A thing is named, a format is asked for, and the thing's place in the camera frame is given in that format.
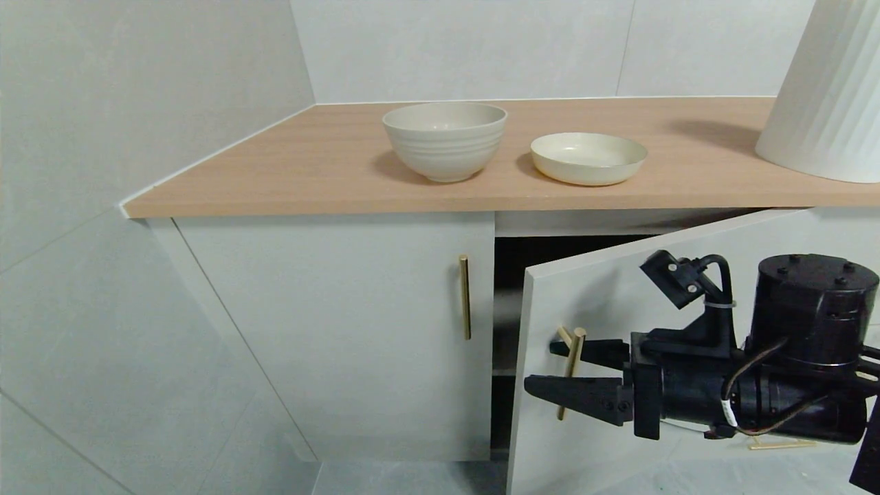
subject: white ceramic bowl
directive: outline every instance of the white ceramic bowl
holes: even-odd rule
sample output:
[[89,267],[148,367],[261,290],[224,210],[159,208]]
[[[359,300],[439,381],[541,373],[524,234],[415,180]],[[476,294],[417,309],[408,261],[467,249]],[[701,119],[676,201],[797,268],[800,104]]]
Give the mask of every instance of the white ceramic bowl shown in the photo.
[[424,103],[385,114],[382,123],[400,161],[436,182],[479,172],[498,151],[507,112],[482,103]]
[[564,132],[532,141],[532,159],[541,173],[582,186],[608,186],[629,179],[648,157],[641,144],[624,137]]

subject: cable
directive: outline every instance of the cable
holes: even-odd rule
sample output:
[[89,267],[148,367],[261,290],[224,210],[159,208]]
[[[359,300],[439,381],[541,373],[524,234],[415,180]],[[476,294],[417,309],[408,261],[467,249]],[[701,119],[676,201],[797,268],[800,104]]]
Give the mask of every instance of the cable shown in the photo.
[[718,265],[718,269],[721,271],[721,292],[725,298],[724,303],[732,304],[733,303],[733,283],[732,278],[730,276],[730,265],[728,265],[727,260],[725,260],[722,256],[719,255],[708,255],[703,256],[699,260],[697,260],[698,266],[705,270],[708,265],[715,263]]
[[785,425],[792,417],[797,416],[798,414],[800,414],[800,413],[804,412],[805,410],[809,409],[810,407],[812,407],[814,404],[819,403],[821,401],[824,401],[827,398],[828,398],[828,394],[825,394],[825,395],[821,395],[821,396],[816,397],[816,398],[809,400],[809,401],[803,401],[799,406],[792,408],[788,414],[781,417],[779,421],[777,421],[777,422],[773,423],[772,425],[769,425],[765,428],[760,428],[758,430],[746,430],[744,428],[740,428],[739,426],[735,426],[735,427],[737,428],[738,432],[742,433],[743,435],[748,435],[750,437],[757,437],[759,435],[770,433],[773,430],[775,430],[776,428],[779,428],[780,426]]
[[761,364],[767,358],[772,356],[774,352],[777,352],[782,348],[783,345],[788,343],[788,337],[784,336],[776,341],[775,344],[770,347],[764,349],[763,351],[752,356],[751,359],[746,361],[742,366],[739,367],[730,377],[724,380],[722,385],[722,394],[721,394],[721,409],[724,412],[724,418],[727,419],[727,422],[730,423],[731,426],[737,428],[738,431],[742,431],[737,423],[737,415],[733,412],[733,407],[730,406],[730,392],[733,390],[733,384],[737,382],[739,377],[751,370],[753,367]]
[[733,384],[743,373],[751,370],[756,365],[763,363],[767,358],[769,358],[774,352],[778,351],[782,348],[783,345],[788,343],[788,337],[784,336],[777,340],[773,345],[767,347],[763,351],[759,352],[752,356],[751,359],[746,361],[742,366],[739,367],[728,379],[724,381],[722,386],[722,395],[721,398],[723,400],[730,399],[730,391],[733,389]]

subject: grey floor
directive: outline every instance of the grey floor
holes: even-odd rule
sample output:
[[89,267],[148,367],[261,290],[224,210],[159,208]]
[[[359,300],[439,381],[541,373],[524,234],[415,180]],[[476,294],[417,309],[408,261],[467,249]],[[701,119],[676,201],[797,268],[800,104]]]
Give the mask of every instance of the grey floor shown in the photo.
[[[854,455],[781,454],[667,462],[598,495],[866,495],[848,484]],[[326,462],[313,495],[503,495],[504,462]]]

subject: white ribbed container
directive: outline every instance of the white ribbed container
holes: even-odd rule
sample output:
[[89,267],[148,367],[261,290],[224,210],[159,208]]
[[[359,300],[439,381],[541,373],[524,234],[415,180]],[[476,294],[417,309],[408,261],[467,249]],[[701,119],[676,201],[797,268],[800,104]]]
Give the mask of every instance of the white ribbed container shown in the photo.
[[880,182],[880,0],[816,0],[755,152],[805,174]]

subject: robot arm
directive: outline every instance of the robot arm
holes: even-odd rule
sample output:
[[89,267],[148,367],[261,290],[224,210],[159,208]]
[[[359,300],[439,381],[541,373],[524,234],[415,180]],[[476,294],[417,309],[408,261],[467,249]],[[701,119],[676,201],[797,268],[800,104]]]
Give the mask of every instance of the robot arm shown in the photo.
[[[705,275],[718,264],[722,287]],[[660,421],[706,425],[709,440],[772,432],[855,444],[862,450],[850,483],[880,495],[880,350],[864,345],[880,277],[825,255],[780,255],[759,265],[752,332],[736,347],[730,269],[719,255],[696,260],[657,251],[642,271],[679,309],[704,298],[684,329],[633,332],[587,341],[581,360],[621,370],[622,378],[529,376],[525,391],[634,434],[659,440]],[[563,342],[550,352],[568,355]]]

